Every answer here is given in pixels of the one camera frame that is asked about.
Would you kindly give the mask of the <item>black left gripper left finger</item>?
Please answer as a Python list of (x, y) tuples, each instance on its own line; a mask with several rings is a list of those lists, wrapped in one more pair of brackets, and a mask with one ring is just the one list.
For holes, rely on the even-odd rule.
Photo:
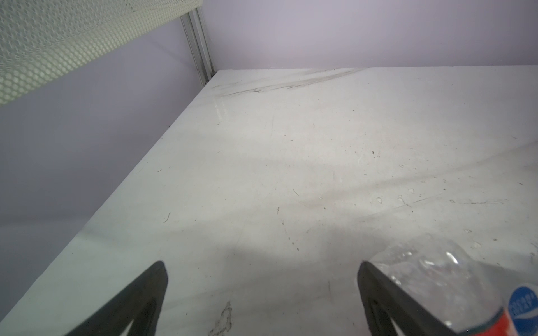
[(165, 263), (155, 262), (69, 335), (155, 335), (168, 287)]

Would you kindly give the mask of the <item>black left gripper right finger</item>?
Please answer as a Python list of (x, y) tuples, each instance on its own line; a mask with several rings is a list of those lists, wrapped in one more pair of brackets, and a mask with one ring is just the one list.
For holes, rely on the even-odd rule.
[(372, 335), (396, 335), (395, 326), (405, 335), (456, 334), (373, 263), (361, 263), (357, 285)]

